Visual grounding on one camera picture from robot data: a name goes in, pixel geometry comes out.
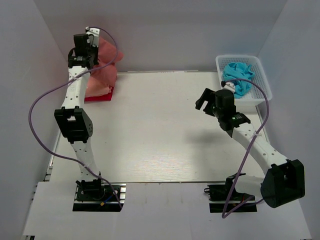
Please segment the dusty red t shirt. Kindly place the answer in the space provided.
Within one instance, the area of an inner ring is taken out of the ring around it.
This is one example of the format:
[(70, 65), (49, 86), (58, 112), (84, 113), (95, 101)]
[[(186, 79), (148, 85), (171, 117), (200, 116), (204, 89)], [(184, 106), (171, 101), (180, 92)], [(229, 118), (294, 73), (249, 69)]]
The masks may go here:
[(91, 72), (90, 77), (93, 77), (99, 81), (104, 81), (106, 84), (114, 87), (117, 79), (117, 68), (116, 63), (121, 61), (124, 54), (119, 51), (113, 44), (103, 39), (99, 38), (99, 48), (98, 48), (98, 65)]

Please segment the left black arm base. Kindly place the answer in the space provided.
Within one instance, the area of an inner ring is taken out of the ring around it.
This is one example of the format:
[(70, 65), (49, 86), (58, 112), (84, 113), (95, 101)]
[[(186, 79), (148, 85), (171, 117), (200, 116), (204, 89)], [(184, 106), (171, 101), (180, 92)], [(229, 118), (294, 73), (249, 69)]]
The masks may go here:
[(125, 203), (126, 184), (109, 185), (101, 179), (76, 181), (73, 212), (120, 212)]

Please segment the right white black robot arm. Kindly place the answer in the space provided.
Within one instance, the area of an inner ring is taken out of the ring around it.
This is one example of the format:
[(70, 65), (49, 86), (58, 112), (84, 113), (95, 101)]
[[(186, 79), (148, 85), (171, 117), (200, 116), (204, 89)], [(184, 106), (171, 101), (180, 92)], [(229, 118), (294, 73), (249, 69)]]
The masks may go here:
[(261, 198), (271, 208), (277, 208), (305, 196), (305, 168), (298, 159), (290, 160), (271, 146), (255, 130), (250, 119), (236, 110), (233, 93), (228, 89), (206, 88), (195, 108), (217, 118), (220, 128), (251, 156), (263, 171), (263, 177), (235, 173), (223, 185), (205, 188), (213, 202), (253, 201)]

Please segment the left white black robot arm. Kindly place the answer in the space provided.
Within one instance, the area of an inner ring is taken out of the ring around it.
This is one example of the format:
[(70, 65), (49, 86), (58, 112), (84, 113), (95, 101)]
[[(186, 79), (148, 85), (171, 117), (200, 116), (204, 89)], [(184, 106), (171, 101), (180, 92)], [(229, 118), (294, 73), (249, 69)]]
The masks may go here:
[(74, 150), (80, 169), (76, 183), (88, 188), (88, 193), (99, 200), (105, 196), (91, 146), (93, 122), (84, 110), (90, 72), (98, 64), (99, 37), (92, 33), (75, 34), (74, 48), (68, 54), (68, 87), (62, 106), (54, 111), (54, 118), (64, 138)]

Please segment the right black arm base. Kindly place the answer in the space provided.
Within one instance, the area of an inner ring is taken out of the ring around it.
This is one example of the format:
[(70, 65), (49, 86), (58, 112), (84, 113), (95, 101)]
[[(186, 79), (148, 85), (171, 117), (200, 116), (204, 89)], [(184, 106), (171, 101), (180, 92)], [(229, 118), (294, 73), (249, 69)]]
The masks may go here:
[[(233, 184), (236, 175), (231, 175), (226, 178), (225, 182), (216, 182), (209, 184), (204, 188), (204, 193), (208, 195), (209, 199), (209, 211), (210, 213), (222, 213), (224, 209), (227, 196), (229, 194), (230, 188)], [(226, 208), (226, 212), (229, 212), (234, 207), (250, 198), (251, 195), (237, 192), (235, 189), (232, 192), (229, 203)], [(236, 209), (235, 213), (254, 213), (257, 212), (257, 206), (255, 197), (253, 196), (248, 202), (243, 206)]]

